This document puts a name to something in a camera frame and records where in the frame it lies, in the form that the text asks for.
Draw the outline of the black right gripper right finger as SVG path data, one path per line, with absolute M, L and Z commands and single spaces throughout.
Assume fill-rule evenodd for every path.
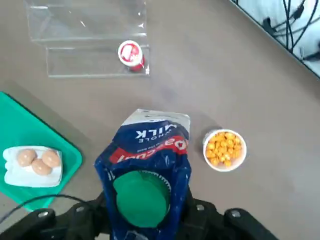
M 207 201 L 196 199 L 190 190 L 180 218 L 181 240 L 277 240 L 263 224 L 242 208 L 223 214 Z

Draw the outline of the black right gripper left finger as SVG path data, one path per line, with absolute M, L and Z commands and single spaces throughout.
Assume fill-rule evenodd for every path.
M 90 201 L 58 194 L 77 203 L 63 214 L 51 208 L 36 209 L 0 233 L 2 240 L 94 240 L 111 234 L 104 193 Z

